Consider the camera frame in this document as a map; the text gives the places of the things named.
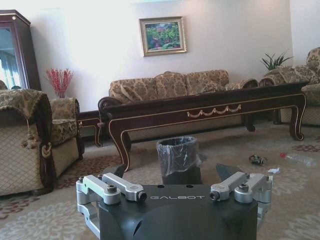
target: cabinet glass door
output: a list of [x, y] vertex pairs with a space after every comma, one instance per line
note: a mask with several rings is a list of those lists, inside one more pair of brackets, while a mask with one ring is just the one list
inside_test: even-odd
[[21, 80], [10, 27], [0, 25], [0, 80], [8, 89], [21, 88]]

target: glass cabinet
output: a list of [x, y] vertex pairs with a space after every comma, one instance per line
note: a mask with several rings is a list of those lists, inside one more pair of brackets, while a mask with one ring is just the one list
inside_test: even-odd
[[0, 80], [8, 89], [41, 90], [30, 24], [16, 10], [0, 10]]

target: floor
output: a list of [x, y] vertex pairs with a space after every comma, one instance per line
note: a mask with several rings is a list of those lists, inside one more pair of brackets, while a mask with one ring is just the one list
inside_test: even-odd
[[[256, 132], [236, 127], [194, 135], [203, 161], [204, 184], [220, 182], [217, 163], [237, 166], [247, 173], [273, 175], [272, 209], [258, 231], [258, 240], [320, 240], [320, 128], [303, 127], [302, 132], [304, 141], [294, 141], [288, 125], [262, 123], [256, 125]], [[318, 165], [291, 164], [280, 157], [281, 152], [312, 157]], [[252, 165], [249, 156], [253, 154], [266, 157], [266, 165]], [[142, 185], [162, 183], [156, 141], [133, 144], [130, 158], [131, 169], [124, 179]], [[53, 192], [40, 197], [22, 194], [0, 198], [0, 239], [97, 239], [77, 212], [75, 181], [120, 163], [112, 144], [102, 148], [91, 145], [84, 159], [59, 177]], [[280, 173], [268, 173], [278, 167]]]

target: side table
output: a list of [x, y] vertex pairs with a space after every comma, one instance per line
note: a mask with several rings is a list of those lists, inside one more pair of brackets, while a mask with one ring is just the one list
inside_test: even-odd
[[100, 116], [98, 110], [80, 112], [78, 124], [82, 128], [94, 128], [94, 143], [98, 148], [102, 147], [100, 143], [101, 126], [99, 123]]

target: painting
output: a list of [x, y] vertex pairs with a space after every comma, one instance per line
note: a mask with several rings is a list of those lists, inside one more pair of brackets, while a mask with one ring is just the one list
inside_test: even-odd
[[182, 16], [140, 19], [143, 56], [186, 53]]

